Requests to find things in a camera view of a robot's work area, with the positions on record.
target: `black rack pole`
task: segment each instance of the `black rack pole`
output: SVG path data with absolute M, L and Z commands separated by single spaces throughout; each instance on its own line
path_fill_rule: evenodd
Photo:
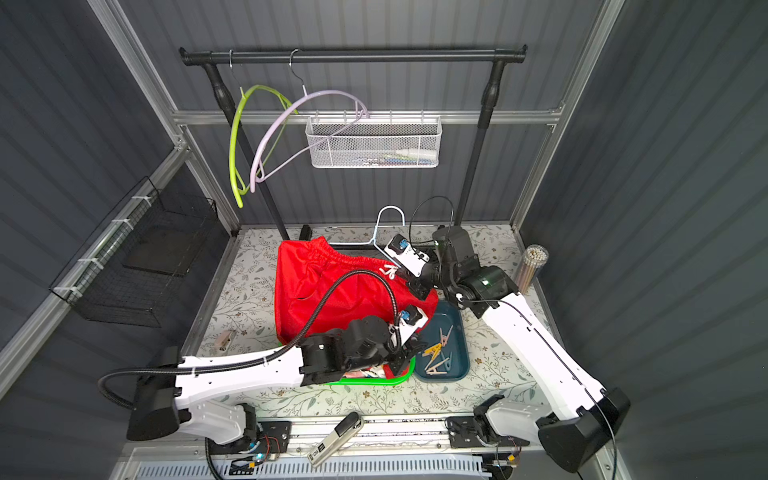
M 461 196 L 458 200 L 458 208 L 454 215 L 454 225 L 461 225 L 464 218 L 464 210 L 467 207 L 469 192 L 472 189 L 472 181 L 475 179 L 482 145 L 485 141 L 485 133 L 491 123 L 493 109 L 498 100 L 498 94 L 502 82 L 504 66 L 507 63 L 522 63 L 525 60 L 525 54 L 528 50 L 527 45 L 523 45 L 519 50 L 510 48 L 496 48 L 494 50 L 480 49 L 436 49 L 436 50 L 316 50 L 316 51 L 295 51 L 291 56 L 290 51 L 196 51 L 188 52 L 179 48 L 181 61 L 187 65 L 202 65 L 208 74 L 211 86 L 214 88 L 216 100 L 219 107 L 227 116 L 227 121 L 232 126 L 232 120 L 235 113 L 235 103 L 232 99 L 227 86 L 221 79 L 217 64 L 253 64 L 253 63 L 360 63 L 374 61 L 492 61 L 491 77 L 482 94 L 480 118 L 478 119 L 478 129 L 475 133 L 475 141 L 472 144 L 472 153 L 469 155 L 469 164 L 464 175 L 464 185 L 462 186 Z M 247 158 L 253 157 L 253 149 L 248 142 L 243 128 L 240 127 L 237 135 L 237 143 Z M 259 186 L 261 194 L 264 196 L 266 206 L 272 214 L 272 218 L 280 229 L 280 235 L 284 240 L 288 240 L 283 219 L 280 212 L 277 211 L 277 205 L 272 198 L 269 188 L 266 184 Z
M 224 84 L 219 68 L 216 65 L 208 63 L 203 64 L 202 66 L 205 73 L 208 74 L 210 86 L 214 88 L 216 102 L 219 104 L 221 111 L 224 112 L 224 116 L 227 117 L 227 122 L 229 122 L 230 127 L 232 127 L 237 108 L 235 107 L 235 100 L 232 99 L 230 89 Z M 243 125 L 240 125 L 237 128 L 237 144 L 240 145 L 240 150 L 243 152 L 246 159 L 253 158 L 253 148 L 250 146 L 248 137 L 243 131 Z M 277 209 L 275 199 L 272 197 L 272 192 L 270 192 L 270 188 L 266 185 L 266 182 L 259 184 L 259 192 L 261 192 L 261 197 L 264 199 L 264 203 L 266 203 L 266 208 L 270 211 L 272 220 L 274 220 L 277 229 L 280 231 L 280 236 L 283 240 L 290 240 L 286 225 L 283 223 L 283 218 L 280 216 L 280 211 Z
M 314 50 L 297 51 L 193 51 L 179 48 L 181 61 L 186 66 L 205 64 L 252 64 L 252 63 L 363 63 L 399 61 L 503 61 L 522 63 L 526 47 L 519 50 L 496 48 L 436 49 L 436 50 Z
M 504 61 L 497 60 L 493 62 L 493 66 L 491 67 L 491 77 L 488 79 L 488 84 L 482 92 L 478 129 L 475 132 L 475 141 L 472 143 L 472 153 L 469 155 L 467 171 L 464 174 L 462 194 L 458 199 L 458 207 L 456 207 L 456 213 L 453 217 L 453 224 L 457 227 L 462 224 L 462 219 L 464 218 L 464 209 L 467 207 L 469 192 L 472 190 L 472 182 L 475 180 L 475 172 L 478 169 L 480 152 L 482 151 L 482 145 L 485 141 L 485 133 L 488 132 L 488 126 L 491 124 L 493 108 L 496 106 L 498 93 L 501 89 L 502 74 L 504 73 L 505 65 L 506 62 Z

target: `black wire basket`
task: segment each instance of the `black wire basket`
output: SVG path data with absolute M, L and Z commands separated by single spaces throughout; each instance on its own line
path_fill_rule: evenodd
M 104 241 L 71 285 L 51 291 L 95 322 L 160 327 L 218 223 L 213 200 L 153 190 Z

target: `blue tray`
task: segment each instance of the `blue tray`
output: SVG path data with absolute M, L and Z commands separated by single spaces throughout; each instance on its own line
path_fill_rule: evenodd
M 469 355 L 467 353 L 467 341 L 464 337 L 462 315 L 456 307 L 444 300 L 438 302 L 435 315 L 421 331 L 421 339 L 427 343 L 428 348 L 440 342 L 440 329 L 442 329 L 443 335 L 447 335 L 450 331 L 451 336 L 446 345 L 442 347 L 441 355 L 438 355 L 432 364 L 435 365 L 445 358 L 450 358 L 451 368 L 450 370 L 446 369 L 445 363 L 443 363 L 437 370 L 441 372 L 447 370 L 448 373 L 429 375 L 424 368 L 432 356 L 418 354 L 414 374 L 423 382 L 455 382 L 463 379 L 469 372 Z

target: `white mesh basket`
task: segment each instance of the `white mesh basket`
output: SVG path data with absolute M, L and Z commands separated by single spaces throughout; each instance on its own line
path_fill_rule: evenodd
M 339 117 L 315 115 L 306 122 L 312 165 L 317 168 L 429 168 L 437 167 L 442 124 L 436 115 L 394 115 L 363 118 L 340 135 L 329 137 L 351 123 Z

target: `clothes hanger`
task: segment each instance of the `clothes hanger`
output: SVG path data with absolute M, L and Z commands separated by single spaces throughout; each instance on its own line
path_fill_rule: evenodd
M 390 257 L 384 250 L 379 248 L 379 245 L 376 243 L 376 237 L 379 235 L 379 224 L 381 223 L 382 219 L 382 213 L 384 213 L 384 210 L 397 210 L 400 212 L 400 218 L 402 219 L 402 226 L 404 227 L 406 225 L 406 215 L 402 212 L 400 207 L 397 207 L 396 205 L 387 205 L 386 207 L 379 210 L 379 216 L 376 218 L 376 225 L 373 227 L 373 237 L 371 237 L 371 240 L 368 240 L 367 242 L 328 242 L 329 245 L 373 245 L 376 247 L 376 249 L 382 253 L 384 257 L 387 258 L 390 262 L 394 263 L 397 267 L 401 267 L 400 263 L 398 263 L 395 259 Z
M 244 91 L 243 84 L 237 78 L 237 75 L 235 74 L 235 70 L 232 67 L 232 50 L 230 50 L 230 70 L 232 73 L 232 77 L 235 79 L 235 82 L 240 88 L 240 103 L 237 105 L 237 110 L 235 111 L 235 116 L 234 116 L 234 119 L 232 120 L 232 128 L 230 129 L 230 150 L 229 150 L 229 157 L 228 157 L 229 168 L 230 168 L 230 186 L 232 187 L 232 194 L 235 196 L 235 202 L 237 203 L 237 206 L 239 208 L 243 208 L 243 195 L 245 195 L 249 189 L 246 186 L 245 182 L 243 182 L 243 178 L 240 176 L 240 172 L 237 171 L 236 150 L 237 150 L 237 132 L 240 129 L 240 117 L 243 115 L 243 110 L 245 109 L 245 105 L 248 102 L 248 99 L 250 98 L 250 96 L 256 90 L 268 91 L 271 94 L 275 95 L 277 99 L 280 101 L 280 105 L 283 107 L 283 109 L 290 108 L 291 103 L 288 100 L 288 98 L 286 98 L 285 95 L 281 94 L 274 88 L 267 87 L 266 85 L 254 85 L 253 87 L 249 88 L 247 91 Z M 298 114 L 299 112 L 297 110 L 293 110 L 293 113 Z M 275 147 L 277 146 L 277 142 L 280 141 L 280 137 L 283 135 L 283 131 L 285 130 L 285 127 L 286 127 L 286 122 L 283 122 L 283 124 L 280 126 L 280 131 L 277 133 L 277 138 L 275 138 L 275 141 L 272 142 L 272 147 L 270 148 L 270 151 L 266 153 L 266 157 L 264 158 L 263 164 L 266 164 L 267 161 L 272 156 L 272 153 L 274 152 Z
M 286 165 L 288 165 L 289 162 L 291 162 L 294 158 L 298 157 L 299 155 L 301 155 L 305 151 L 308 151 L 310 148 L 315 147 L 316 145 L 319 145 L 319 144 L 323 143 L 324 141 L 327 141 L 331 137 L 335 137 L 336 135 L 342 133 L 347 128 L 352 127 L 358 120 L 363 118 L 363 116 L 365 116 L 365 118 L 371 118 L 371 114 L 368 112 L 368 108 L 365 106 L 365 104 L 363 104 L 363 102 L 359 98 L 357 98 L 356 96 L 354 96 L 352 94 L 348 94 L 345 91 L 341 91 L 341 90 L 321 90 L 321 91 L 316 91 L 315 93 L 312 93 L 312 94 L 307 94 L 306 93 L 306 86 L 304 84 L 304 80 L 299 75 L 297 75 L 295 71 L 293 71 L 293 54 L 296 53 L 297 51 L 300 51 L 300 50 L 297 48 L 297 49 L 293 50 L 290 53 L 290 56 L 288 57 L 288 67 L 290 68 L 291 73 L 293 73 L 293 75 L 296 78 L 301 80 L 301 87 L 302 87 L 302 90 L 304 91 L 304 96 L 301 97 L 296 102 L 294 102 L 293 106 L 290 109 L 285 110 L 270 125 L 270 127 L 266 130 L 266 133 L 262 137 L 261 142 L 259 142 L 259 146 L 256 149 L 256 154 L 254 154 L 254 156 L 253 156 L 253 163 L 251 164 L 251 167 L 250 167 L 250 191 L 251 192 L 255 192 L 256 191 L 256 184 L 260 184 L 261 182 L 265 181 L 267 178 L 269 178 L 269 177 L 273 176 L 274 174 L 276 174 L 281 168 L 283 168 Z M 344 97 L 347 97 L 347 98 L 350 98 L 350 99 L 354 100 L 355 101 L 355 118 L 354 118 L 354 120 L 352 120 L 347 125 L 344 125 L 339 130 L 333 132 L 331 135 L 328 135 L 327 137 L 324 137 L 322 140 L 318 140 L 318 141 L 314 142 L 313 144 L 308 145 L 307 147 L 297 151 L 295 154 L 293 154 L 293 156 L 291 158 L 289 158 L 288 160 L 286 160 L 283 163 L 281 163 L 280 165 L 278 165 L 274 170 L 272 170 L 268 174 L 265 174 L 264 173 L 264 168 L 263 168 L 263 161 L 261 159 L 261 156 L 264 153 L 264 150 L 266 149 L 267 142 L 270 140 L 272 135 L 275 133 L 275 130 L 277 130 L 278 125 L 280 125 L 283 121 L 285 121 L 285 119 L 288 118 L 288 115 L 290 115 L 291 111 L 293 111 L 296 108 L 298 108 L 301 104 L 304 104 L 304 103 L 306 103 L 306 102 L 308 102 L 310 100 L 313 100 L 314 98 L 322 97 L 324 95 L 342 95 Z

